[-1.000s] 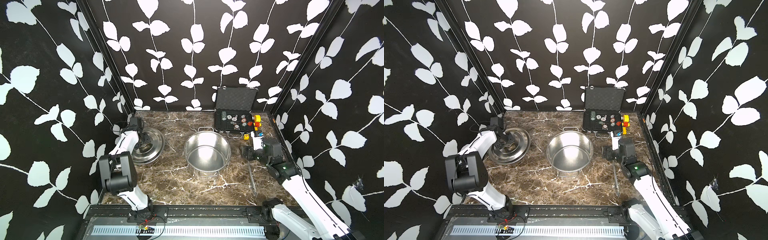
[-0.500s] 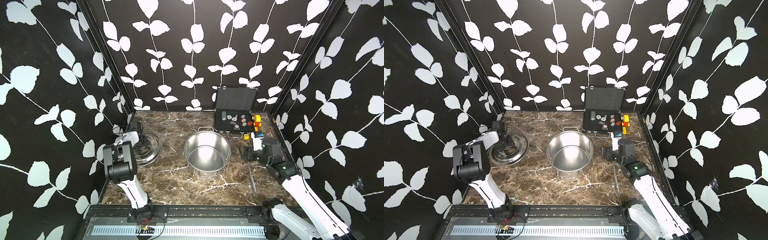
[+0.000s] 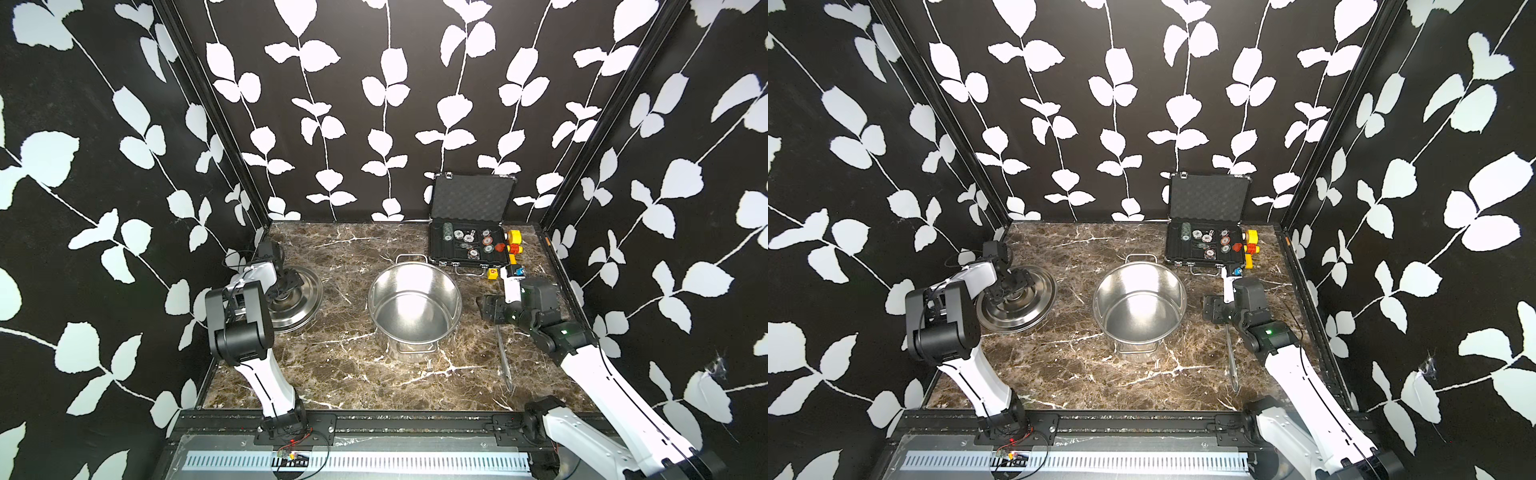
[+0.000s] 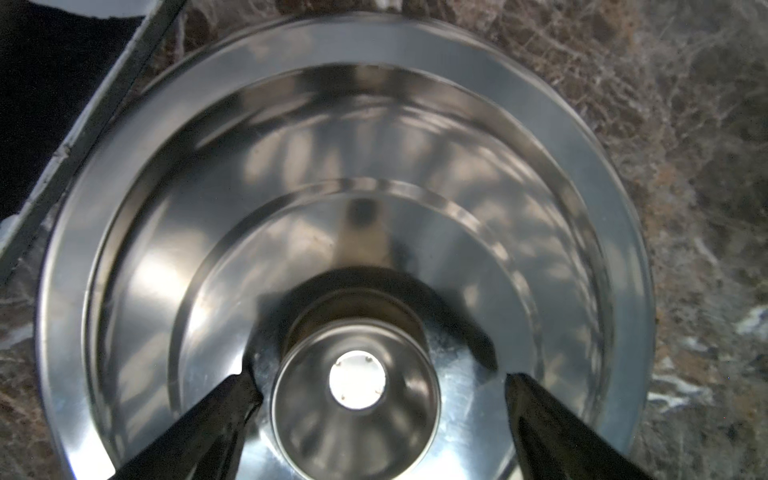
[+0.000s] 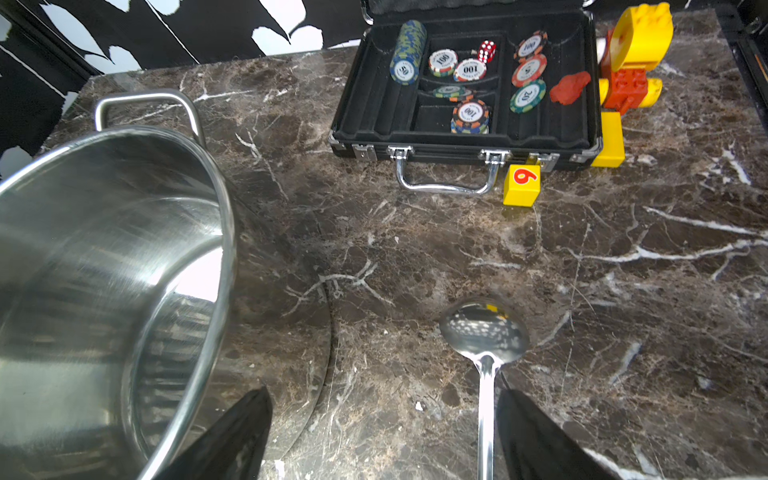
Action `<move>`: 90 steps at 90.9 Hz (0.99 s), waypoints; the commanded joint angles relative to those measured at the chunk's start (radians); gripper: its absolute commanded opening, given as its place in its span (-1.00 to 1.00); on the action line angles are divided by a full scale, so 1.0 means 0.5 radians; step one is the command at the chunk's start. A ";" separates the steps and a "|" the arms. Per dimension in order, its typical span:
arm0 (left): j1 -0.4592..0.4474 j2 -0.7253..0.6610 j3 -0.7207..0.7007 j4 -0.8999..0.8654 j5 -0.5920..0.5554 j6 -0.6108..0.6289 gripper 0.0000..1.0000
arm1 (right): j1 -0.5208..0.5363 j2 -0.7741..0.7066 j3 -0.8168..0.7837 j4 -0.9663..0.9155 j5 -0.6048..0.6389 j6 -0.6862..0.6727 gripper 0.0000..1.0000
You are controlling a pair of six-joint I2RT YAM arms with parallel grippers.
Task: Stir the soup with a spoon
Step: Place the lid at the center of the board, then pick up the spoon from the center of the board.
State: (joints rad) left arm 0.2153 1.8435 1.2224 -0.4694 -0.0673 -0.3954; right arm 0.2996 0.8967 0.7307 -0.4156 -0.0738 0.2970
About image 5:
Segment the stainless steel pot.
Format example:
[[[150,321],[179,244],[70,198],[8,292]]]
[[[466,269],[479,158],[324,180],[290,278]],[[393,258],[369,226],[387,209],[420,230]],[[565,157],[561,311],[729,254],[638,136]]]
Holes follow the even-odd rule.
[[[1,185],[1,475],[150,479],[205,394],[233,203],[192,101],[108,96]]]

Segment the long steel spoon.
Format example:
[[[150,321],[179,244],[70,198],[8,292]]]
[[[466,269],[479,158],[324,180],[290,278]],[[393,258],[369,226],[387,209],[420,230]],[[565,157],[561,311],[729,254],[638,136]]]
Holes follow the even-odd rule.
[[[439,328],[447,344],[479,372],[477,477],[491,479],[495,377],[503,366],[519,360],[529,349],[527,327],[510,305],[489,297],[474,297],[451,307],[440,319]]]

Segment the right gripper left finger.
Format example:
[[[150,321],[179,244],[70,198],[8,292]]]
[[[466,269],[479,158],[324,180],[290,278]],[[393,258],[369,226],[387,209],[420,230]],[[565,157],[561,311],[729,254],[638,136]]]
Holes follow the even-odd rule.
[[[159,479],[256,479],[273,415],[268,389],[246,393],[157,475]]]

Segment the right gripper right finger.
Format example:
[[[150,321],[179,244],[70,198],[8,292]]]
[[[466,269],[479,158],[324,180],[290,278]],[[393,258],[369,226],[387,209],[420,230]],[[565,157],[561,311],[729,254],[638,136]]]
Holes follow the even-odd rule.
[[[510,479],[614,479],[519,390],[500,392],[496,427]]]

